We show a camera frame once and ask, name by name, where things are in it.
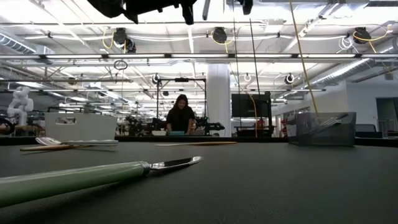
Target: dark gray table surface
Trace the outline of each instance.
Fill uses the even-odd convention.
[[[167,175],[0,208],[0,223],[398,223],[396,148],[154,144],[35,153],[0,147],[0,177],[205,158]]]

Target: black shirt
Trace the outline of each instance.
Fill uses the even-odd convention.
[[[178,107],[172,108],[167,114],[166,123],[172,125],[173,131],[187,132],[189,119],[195,119],[195,114],[191,107],[186,106],[184,109]]]

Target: pillar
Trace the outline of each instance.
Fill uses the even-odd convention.
[[[207,71],[207,110],[209,122],[220,122],[225,130],[212,131],[220,137],[231,137],[231,92],[227,64],[209,64]]]

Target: white robot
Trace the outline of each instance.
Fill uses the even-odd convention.
[[[12,102],[8,106],[7,114],[8,117],[13,117],[15,114],[19,116],[18,125],[26,125],[27,112],[33,110],[33,100],[28,98],[28,94],[30,92],[29,87],[18,87],[17,91],[15,91],[12,96]]]

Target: wooden stick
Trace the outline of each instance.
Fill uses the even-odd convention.
[[[78,147],[90,147],[90,146],[79,146],[79,145],[58,145],[58,146],[34,146],[34,147],[25,147],[20,149],[21,152],[26,151],[57,151],[57,150],[66,150],[66,149],[74,149]]]
[[[181,144],[157,144],[156,146],[219,146],[224,144],[236,144],[237,142],[190,142]]]

